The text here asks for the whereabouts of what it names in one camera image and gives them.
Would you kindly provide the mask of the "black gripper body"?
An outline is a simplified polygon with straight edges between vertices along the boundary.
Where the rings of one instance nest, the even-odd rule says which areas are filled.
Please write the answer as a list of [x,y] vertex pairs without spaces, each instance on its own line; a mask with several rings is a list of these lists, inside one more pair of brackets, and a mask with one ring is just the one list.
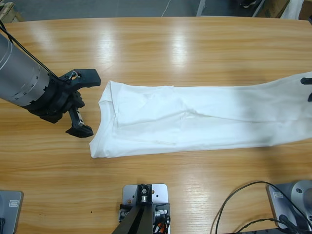
[[72,93],[85,86],[82,77],[69,78],[63,76],[56,78],[49,76],[49,84],[44,87],[43,95],[31,101],[28,111],[48,122],[58,122],[64,113],[75,107],[72,103]]

